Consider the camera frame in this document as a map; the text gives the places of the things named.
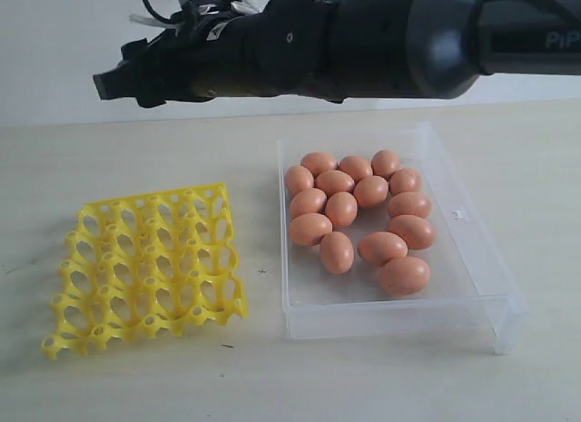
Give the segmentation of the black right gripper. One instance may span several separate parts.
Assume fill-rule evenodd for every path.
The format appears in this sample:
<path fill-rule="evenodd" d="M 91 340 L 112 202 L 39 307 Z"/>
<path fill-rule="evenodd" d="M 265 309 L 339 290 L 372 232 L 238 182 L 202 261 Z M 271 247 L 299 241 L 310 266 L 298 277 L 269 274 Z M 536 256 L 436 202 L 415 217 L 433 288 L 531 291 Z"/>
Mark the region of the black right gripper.
<path fill-rule="evenodd" d="M 94 74 L 95 89 L 101 100 L 132 98 L 147 108 L 169 101 L 271 97 L 256 54 L 270 19 L 267 13 L 220 13 L 165 30 L 120 68 Z"/>

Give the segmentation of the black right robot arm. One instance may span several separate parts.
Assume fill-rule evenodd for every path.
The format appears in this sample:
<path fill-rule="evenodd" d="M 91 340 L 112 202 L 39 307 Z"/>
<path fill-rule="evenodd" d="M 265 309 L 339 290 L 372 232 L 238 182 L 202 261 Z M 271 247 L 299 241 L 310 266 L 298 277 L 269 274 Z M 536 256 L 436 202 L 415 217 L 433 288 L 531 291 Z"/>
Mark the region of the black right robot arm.
<path fill-rule="evenodd" d="M 580 0 L 178 1 L 94 77 L 102 99 L 449 100 L 481 76 L 580 72 Z"/>

